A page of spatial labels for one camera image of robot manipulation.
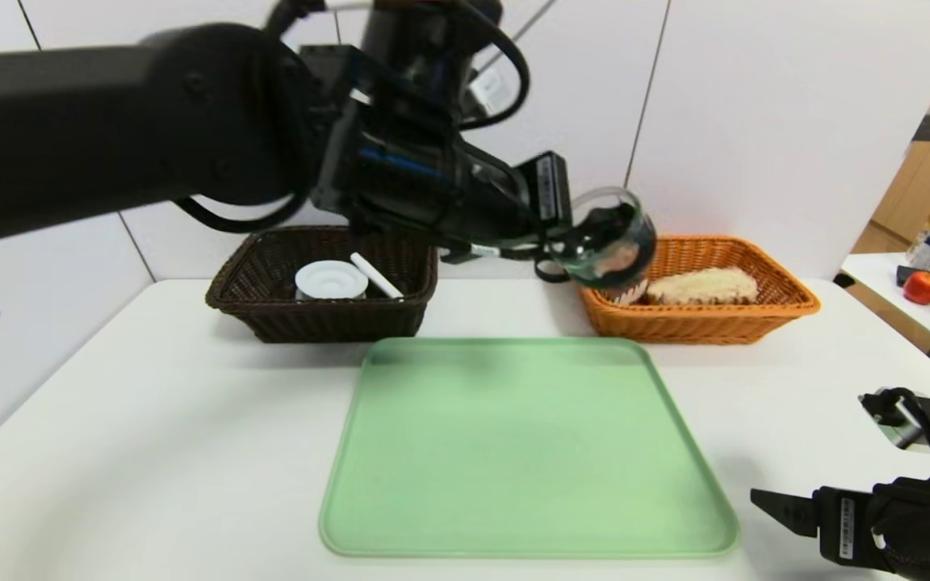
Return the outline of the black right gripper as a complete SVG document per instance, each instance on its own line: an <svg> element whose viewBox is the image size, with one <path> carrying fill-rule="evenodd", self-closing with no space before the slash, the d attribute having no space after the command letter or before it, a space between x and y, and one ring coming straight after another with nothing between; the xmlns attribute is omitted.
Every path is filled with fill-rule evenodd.
<svg viewBox="0 0 930 581"><path fill-rule="evenodd" d="M824 559L901 576L930 576L930 479L897 478L869 492L822 487L813 499L760 489L750 501L800 537L816 538Z"/></svg>

